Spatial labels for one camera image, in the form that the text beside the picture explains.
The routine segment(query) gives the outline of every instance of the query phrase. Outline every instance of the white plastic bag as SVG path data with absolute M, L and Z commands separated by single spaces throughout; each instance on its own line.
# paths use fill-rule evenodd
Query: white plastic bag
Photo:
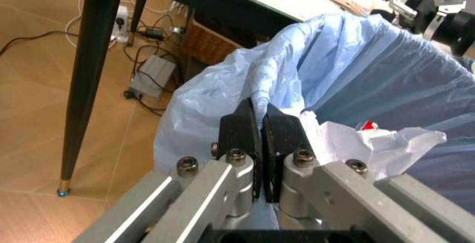
M 251 97 L 258 123 L 270 102 L 299 116 L 354 127 L 443 131 L 448 142 L 409 169 L 475 212 L 475 79 L 454 59 L 380 16 L 319 16 L 270 42 L 239 49 L 175 91 L 155 140 L 155 168 L 209 159 L 219 120 Z

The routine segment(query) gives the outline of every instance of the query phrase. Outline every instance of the hex socket bolt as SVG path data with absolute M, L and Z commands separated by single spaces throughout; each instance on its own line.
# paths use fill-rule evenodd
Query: hex socket bolt
M 233 148 L 226 153 L 226 163 L 240 167 L 246 163 L 246 152 L 239 148 Z
M 198 173 L 198 161 L 190 156 L 183 157 L 176 163 L 176 171 L 180 177 L 193 177 Z
M 350 159 L 345 162 L 346 165 L 348 165 L 353 171 L 356 173 L 365 176 L 366 173 L 368 172 L 368 166 L 366 163 L 356 160 L 356 159 Z
M 308 150 L 297 150 L 294 152 L 293 163 L 300 168 L 315 165 L 315 155 Z

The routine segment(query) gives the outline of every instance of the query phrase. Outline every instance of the wooden floor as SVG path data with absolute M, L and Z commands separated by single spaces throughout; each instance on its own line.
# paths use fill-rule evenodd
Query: wooden floor
M 77 2 L 0 0 L 0 47 L 14 37 L 64 30 L 77 14 Z M 168 3 L 148 0 L 147 6 L 160 10 Z M 145 10 L 142 20 L 151 25 L 159 16 Z M 135 55 L 145 43 L 137 38 L 127 51 Z M 122 48 L 117 44 L 107 54 L 72 192 L 65 198 L 56 188 L 75 48 L 54 35 L 16 44 L 0 57 L 1 242 L 69 242 L 152 170 L 160 118 L 122 98 L 132 68 Z M 166 106 L 169 98 L 156 106 Z

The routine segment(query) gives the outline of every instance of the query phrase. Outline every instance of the power adapter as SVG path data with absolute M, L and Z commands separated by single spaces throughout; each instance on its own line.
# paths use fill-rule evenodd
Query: power adapter
M 160 28 L 147 27 L 147 28 L 145 28 L 144 32 L 138 32 L 138 33 L 145 36 L 145 37 L 147 37 L 147 38 L 151 38 L 151 39 L 156 39 L 156 40 L 160 40 L 160 41 L 163 41 L 163 39 L 164 39 L 164 33 L 163 33 L 162 29 L 160 29 Z

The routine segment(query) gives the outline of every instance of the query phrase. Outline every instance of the trash bag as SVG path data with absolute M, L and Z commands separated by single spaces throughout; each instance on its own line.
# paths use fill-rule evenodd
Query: trash bag
M 272 103 L 319 123 L 364 120 L 447 134 L 409 173 L 475 212 L 475 77 L 424 39 L 380 16 L 323 15 L 270 42 L 239 49 L 175 91 L 155 138 L 155 169 L 183 156 L 210 158 L 220 118 L 251 97 L 256 121 Z

